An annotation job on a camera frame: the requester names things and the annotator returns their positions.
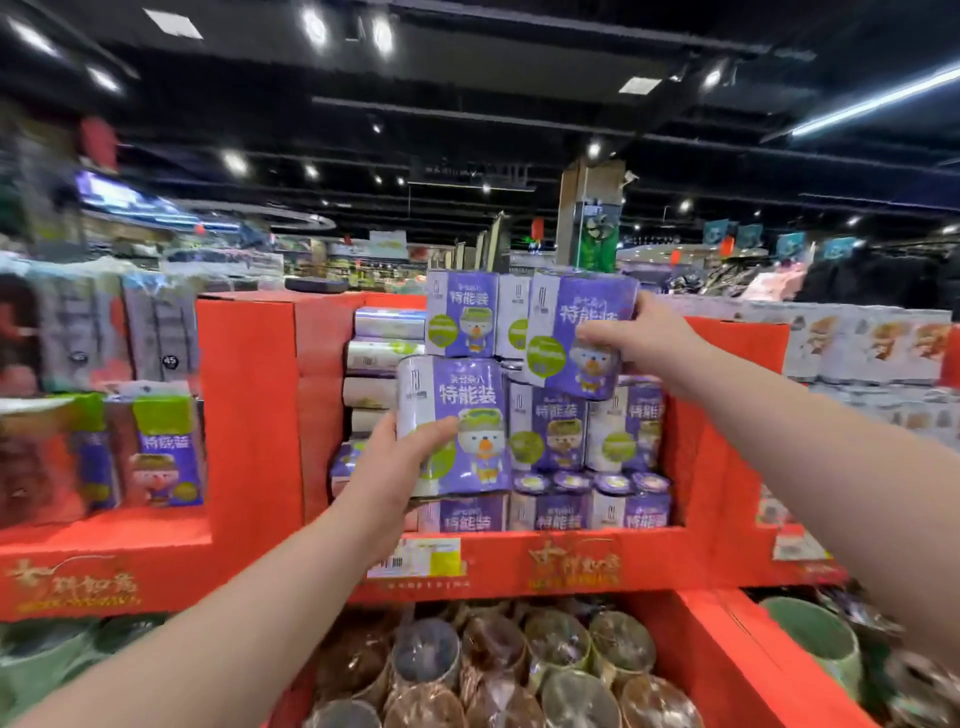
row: boxed product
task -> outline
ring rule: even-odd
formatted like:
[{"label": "boxed product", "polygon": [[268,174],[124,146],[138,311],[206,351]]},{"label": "boxed product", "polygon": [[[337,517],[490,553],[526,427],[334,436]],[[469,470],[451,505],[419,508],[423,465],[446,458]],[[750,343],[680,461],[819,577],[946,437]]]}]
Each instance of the boxed product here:
[{"label": "boxed product", "polygon": [[670,519],[669,481],[653,473],[598,473],[590,495],[589,527],[654,528]]},{"label": "boxed product", "polygon": [[357,308],[353,335],[369,339],[423,341],[426,311],[405,308]]},{"label": "boxed product", "polygon": [[568,471],[552,477],[515,473],[510,493],[511,531],[564,531],[586,528],[589,521],[590,481]]},{"label": "boxed product", "polygon": [[502,531],[507,522],[506,493],[443,498],[419,509],[420,533],[474,533]]},{"label": "boxed product", "polygon": [[620,353],[581,341],[577,326],[631,319],[637,286],[627,276],[537,271],[530,286],[527,382],[573,397],[608,400],[620,374]]},{"label": "boxed product", "polygon": [[140,447],[131,462],[128,501],[153,506],[203,503],[206,478],[193,398],[138,397],[131,409]]},{"label": "boxed product", "polygon": [[517,470],[580,470],[586,430],[586,400],[510,380],[510,451]]},{"label": "boxed product", "polygon": [[423,343],[416,341],[353,339],[347,343],[347,374],[394,376],[402,359],[423,351]]},{"label": "boxed product", "polygon": [[496,347],[504,359],[522,359],[527,347],[530,277],[503,274],[496,304]]},{"label": "boxed product", "polygon": [[471,496],[510,488],[500,366],[492,359],[411,356],[396,371],[397,438],[454,416],[457,437],[424,464],[413,497]]},{"label": "boxed product", "polygon": [[348,376],[344,379],[344,406],[396,409],[396,379]]},{"label": "boxed product", "polygon": [[587,467],[599,473],[656,467],[663,421],[663,389],[651,377],[624,376],[613,396],[589,404]]},{"label": "boxed product", "polygon": [[426,352],[493,356],[497,275],[481,271],[427,271]]}]

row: cartoon character illustration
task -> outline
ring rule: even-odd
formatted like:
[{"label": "cartoon character illustration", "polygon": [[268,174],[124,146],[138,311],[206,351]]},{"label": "cartoon character illustration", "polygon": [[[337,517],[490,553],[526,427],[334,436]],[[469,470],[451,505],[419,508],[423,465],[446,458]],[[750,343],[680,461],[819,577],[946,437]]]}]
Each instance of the cartoon character illustration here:
[{"label": "cartoon character illustration", "polygon": [[166,505],[180,482],[173,455],[139,452],[130,459],[133,485],[147,494],[150,505]]},{"label": "cartoon character illustration", "polygon": [[837,325],[836,316],[827,316],[810,324],[806,343],[811,354],[823,355],[833,341],[833,328]]},{"label": "cartoon character illustration", "polygon": [[573,468],[573,453],[584,442],[584,426],[580,420],[551,420],[546,426],[546,445],[553,453],[558,468]]},{"label": "cartoon character illustration", "polygon": [[947,351],[949,324],[924,324],[914,331],[913,351],[924,359],[942,359]]},{"label": "cartoon character illustration", "polygon": [[495,483],[502,463],[500,453],[507,447],[507,428],[496,407],[464,409],[458,415],[457,443],[470,456],[470,471],[481,483]]},{"label": "cartoon character illustration", "polygon": [[493,312],[485,306],[465,306],[460,314],[460,331],[467,335],[467,347],[481,352],[487,346],[487,335],[493,331]]},{"label": "cartoon character illustration", "polygon": [[577,383],[584,392],[596,393],[616,365],[616,356],[607,347],[590,346],[580,339],[573,340],[570,359],[577,365]]},{"label": "cartoon character illustration", "polygon": [[881,361],[889,359],[894,352],[894,347],[897,345],[897,339],[906,332],[907,329],[904,324],[892,321],[880,324],[874,328],[872,333],[874,343],[870,347],[874,359],[880,359]]}]

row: black ceiling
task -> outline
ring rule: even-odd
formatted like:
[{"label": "black ceiling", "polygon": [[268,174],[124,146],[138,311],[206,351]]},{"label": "black ceiling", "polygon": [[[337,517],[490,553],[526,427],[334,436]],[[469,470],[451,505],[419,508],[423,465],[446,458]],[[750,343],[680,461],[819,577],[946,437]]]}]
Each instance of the black ceiling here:
[{"label": "black ceiling", "polygon": [[[300,3],[141,2],[189,17],[203,39],[164,34],[140,2],[0,0],[69,50],[42,57],[4,27],[0,85],[103,115],[124,178],[168,197],[287,205],[354,235],[403,228],[424,242],[471,240],[503,209],[516,237],[537,215],[551,237],[560,175],[599,139],[601,156],[616,152],[637,177],[625,234],[665,225],[693,240],[725,217],[841,233],[856,215],[856,234],[900,239],[960,219],[960,83],[814,138],[767,138],[960,63],[950,0],[314,0],[328,28],[320,53]],[[388,59],[370,38],[379,12],[394,30]],[[366,36],[348,39],[358,27]],[[90,61],[124,92],[95,88],[81,73]],[[705,94],[721,62],[735,80]],[[618,93],[632,76],[664,81],[645,97]],[[225,170],[224,148],[249,156],[246,179]],[[305,178],[307,159],[318,180]],[[396,181],[436,179],[425,170],[437,167],[494,187],[512,186],[501,183],[512,172],[532,191]],[[681,215],[685,197],[694,208]]]}]

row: stacked product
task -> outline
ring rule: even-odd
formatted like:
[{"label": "stacked product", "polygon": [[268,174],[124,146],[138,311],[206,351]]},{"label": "stacked product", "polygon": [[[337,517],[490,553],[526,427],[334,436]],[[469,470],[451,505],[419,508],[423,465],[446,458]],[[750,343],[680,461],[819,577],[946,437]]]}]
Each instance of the stacked product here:
[{"label": "stacked product", "polygon": [[439,617],[415,621],[397,611],[341,615],[318,651],[305,725],[703,726],[689,698],[651,674],[650,633],[606,603],[440,606]]}]

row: number 45 label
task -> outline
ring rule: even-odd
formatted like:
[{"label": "number 45 label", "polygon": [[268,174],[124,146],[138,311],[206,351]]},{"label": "number 45 label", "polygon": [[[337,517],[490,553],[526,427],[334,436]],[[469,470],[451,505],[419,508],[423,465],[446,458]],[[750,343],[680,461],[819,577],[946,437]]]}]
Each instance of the number 45 label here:
[{"label": "number 45 label", "polygon": [[367,571],[368,579],[461,576],[460,539],[403,539],[389,558]]}]

